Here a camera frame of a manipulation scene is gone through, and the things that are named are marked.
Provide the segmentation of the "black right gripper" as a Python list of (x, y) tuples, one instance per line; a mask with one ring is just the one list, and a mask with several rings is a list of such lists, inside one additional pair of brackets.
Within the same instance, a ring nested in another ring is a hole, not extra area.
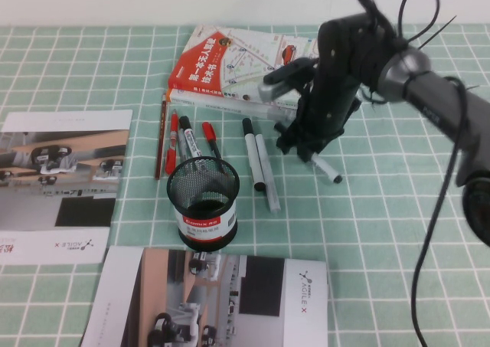
[(312, 88), (302, 102), (296, 121), (276, 123), (276, 147), (287, 155), (296, 148), (310, 162), (342, 133), (360, 101), (360, 85), (373, 87), (394, 55), (397, 34), (382, 15), (359, 14), (327, 21), (318, 30), (318, 63)]

